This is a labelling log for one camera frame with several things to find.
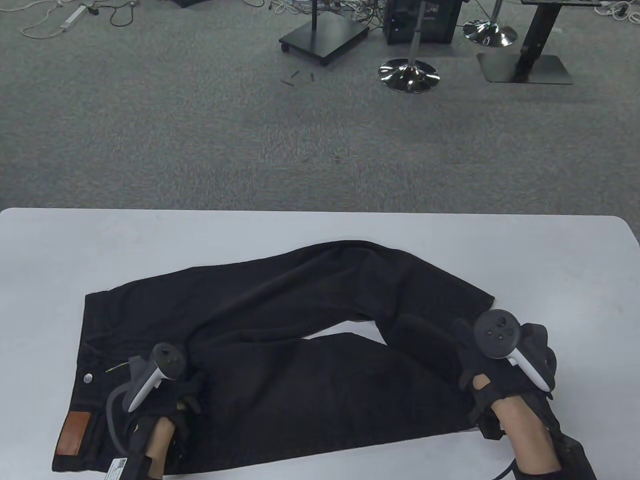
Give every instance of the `metal pole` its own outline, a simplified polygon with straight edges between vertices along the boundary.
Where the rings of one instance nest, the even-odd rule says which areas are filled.
[[[418,21],[415,24],[415,30],[413,30],[411,48],[409,48],[409,65],[413,65],[415,63],[415,57],[418,55],[418,47],[420,46],[420,31],[422,30],[422,21],[424,20],[424,11],[426,10],[426,8],[427,0],[422,0],[420,2],[420,11],[418,12]]]
[[[491,23],[496,23],[498,21],[498,14],[502,8],[502,2],[503,0],[495,0],[495,5],[493,6],[493,11],[491,13]]]
[[[311,30],[316,31],[318,28],[318,0],[311,2]]]

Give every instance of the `black glove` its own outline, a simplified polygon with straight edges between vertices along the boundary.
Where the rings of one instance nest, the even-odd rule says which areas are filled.
[[[476,399],[477,409],[472,412],[472,422],[476,423],[482,413],[489,413],[491,405],[496,400],[515,395],[527,397],[551,397],[550,393],[540,390],[527,375],[519,368],[513,367],[505,358],[494,360],[487,357],[476,344],[472,327],[463,319],[455,320],[453,324],[456,336],[458,358],[463,368],[460,378],[460,388],[468,388]],[[555,375],[556,356],[547,346],[547,329],[538,324],[525,323],[522,325],[521,342],[535,347],[546,358],[547,366]],[[484,374],[490,382],[485,388],[473,388],[474,376]]]
[[[180,440],[189,436],[188,416],[199,414],[202,409],[198,394],[204,384],[204,372],[197,372],[188,380],[163,380],[152,389],[140,406],[129,415],[125,431],[132,433],[142,418],[166,417],[174,425]]]

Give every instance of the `chair leg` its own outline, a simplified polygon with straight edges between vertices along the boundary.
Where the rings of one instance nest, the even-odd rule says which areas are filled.
[[[409,57],[389,60],[384,62],[378,69],[380,81],[398,92],[428,92],[435,88],[440,81],[440,76],[435,68],[428,63],[416,60],[426,6],[426,0],[422,0],[420,2],[420,11],[418,12],[418,20],[413,31]]]
[[[511,27],[502,26],[498,15],[503,0],[496,0],[489,20],[472,20],[462,26],[462,32],[469,40],[485,47],[508,47],[518,40],[518,34]]]

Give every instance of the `chrome stool base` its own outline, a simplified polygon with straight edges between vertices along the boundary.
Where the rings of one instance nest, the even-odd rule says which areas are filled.
[[[410,64],[406,58],[396,58],[380,65],[378,78],[397,92],[422,93],[435,88],[440,76],[428,63],[415,60]]]
[[[508,47],[518,40],[511,27],[503,27],[490,20],[473,20],[462,25],[462,32],[472,42],[485,47]]]

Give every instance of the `brown leather patch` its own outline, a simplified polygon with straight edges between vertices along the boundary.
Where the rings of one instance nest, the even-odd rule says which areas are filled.
[[[56,455],[78,455],[84,431],[90,418],[90,412],[69,412],[67,414],[67,419],[58,439]]]

